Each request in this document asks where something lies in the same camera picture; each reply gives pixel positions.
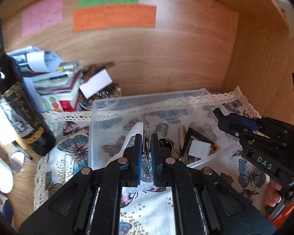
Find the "person's right hand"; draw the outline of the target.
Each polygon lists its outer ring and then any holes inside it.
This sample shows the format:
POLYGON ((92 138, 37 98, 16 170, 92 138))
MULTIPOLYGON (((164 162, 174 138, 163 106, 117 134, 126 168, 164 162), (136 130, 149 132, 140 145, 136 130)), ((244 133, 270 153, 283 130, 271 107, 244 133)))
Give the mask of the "person's right hand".
POLYGON ((267 190, 265 193, 265 203, 270 207, 274 207, 277 203, 281 201, 281 196, 279 195, 279 191, 282 189, 282 185, 277 183, 277 181, 270 179, 267 190))

